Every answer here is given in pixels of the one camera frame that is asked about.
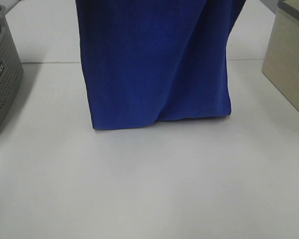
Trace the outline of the blue microfibre towel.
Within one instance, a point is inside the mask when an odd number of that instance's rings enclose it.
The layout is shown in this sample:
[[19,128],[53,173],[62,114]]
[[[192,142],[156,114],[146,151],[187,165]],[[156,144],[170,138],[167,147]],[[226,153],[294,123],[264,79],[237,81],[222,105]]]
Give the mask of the blue microfibre towel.
[[243,0],[78,0],[92,126],[231,114],[226,48]]

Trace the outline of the beige storage box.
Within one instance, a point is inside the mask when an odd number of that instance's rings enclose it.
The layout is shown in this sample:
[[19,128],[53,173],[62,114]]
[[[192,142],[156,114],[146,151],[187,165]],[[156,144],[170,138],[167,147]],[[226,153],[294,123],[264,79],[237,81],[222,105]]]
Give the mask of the beige storage box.
[[263,74],[299,112],[299,0],[280,0]]

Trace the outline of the grey perforated plastic basket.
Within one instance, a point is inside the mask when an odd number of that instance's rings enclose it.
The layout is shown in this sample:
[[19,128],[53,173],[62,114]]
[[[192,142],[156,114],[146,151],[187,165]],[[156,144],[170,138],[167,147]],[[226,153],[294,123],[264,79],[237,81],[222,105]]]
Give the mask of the grey perforated plastic basket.
[[23,77],[20,61],[6,17],[0,5],[0,126],[8,114]]

